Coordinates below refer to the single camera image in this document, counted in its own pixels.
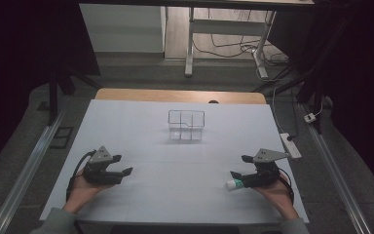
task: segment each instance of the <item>gray sleeve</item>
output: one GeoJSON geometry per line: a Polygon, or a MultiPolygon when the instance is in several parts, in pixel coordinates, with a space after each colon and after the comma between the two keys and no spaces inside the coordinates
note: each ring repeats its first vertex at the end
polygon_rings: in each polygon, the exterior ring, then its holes
{"type": "Polygon", "coordinates": [[[52,208],[44,224],[30,234],[69,234],[75,221],[74,214],[62,209],[52,208]]]}
{"type": "Polygon", "coordinates": [[[308,228],[301,217],[284,221],[280,228],[282,234],[309,234],[308,228]]]}

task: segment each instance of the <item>white table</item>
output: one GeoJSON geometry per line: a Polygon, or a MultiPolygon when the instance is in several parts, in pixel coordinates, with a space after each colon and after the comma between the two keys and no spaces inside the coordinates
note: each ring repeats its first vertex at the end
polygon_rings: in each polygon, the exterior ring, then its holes
{"type": "MultiPolygon", "coordinates": [[[[207,104],[128,100],[92,100],[79,133],[40,219],[61,208],[65,190],[81,157],[104,145],[121,162],[107,169],[133,167],[120,185],[107,189],[78,214],[79,220],[157,224],[279,223],[280,214],[252,189],[228,191],[230,171],[255,173],[241,156],[262,148],[283,152],[271,108],[266,104],[207,104]],[[168,137],[168,111],[202,110],[201,141],[168,137]]],[[[289,173],[295,208],[309,222],[287,159],[277,161],[289,173]]]]}

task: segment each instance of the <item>human hand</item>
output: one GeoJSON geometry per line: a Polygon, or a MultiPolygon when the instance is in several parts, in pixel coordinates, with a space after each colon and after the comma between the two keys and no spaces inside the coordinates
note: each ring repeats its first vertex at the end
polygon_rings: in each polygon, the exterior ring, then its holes
{"type": "MultiPolygon", "coordinates": [[[[287,181],[287,178],[280,174],[280,176],[287,181]]],[[[254,190],[261,193],[278,211],[284,220],[298,218],[299,214],[293,207],[287,187],[277,180],[267,186],[253,187],[254,190]]]]}
{"type": "Polygon", "coordinates": [[[79,171],[75,176],[71,194],[69,195],[68,201],[66,201],[63,206],[64,210],[73,214],[78,213],[100,191],[114,186],[89,183],[82,176],[82,173],[83,170],[79,171]]]}

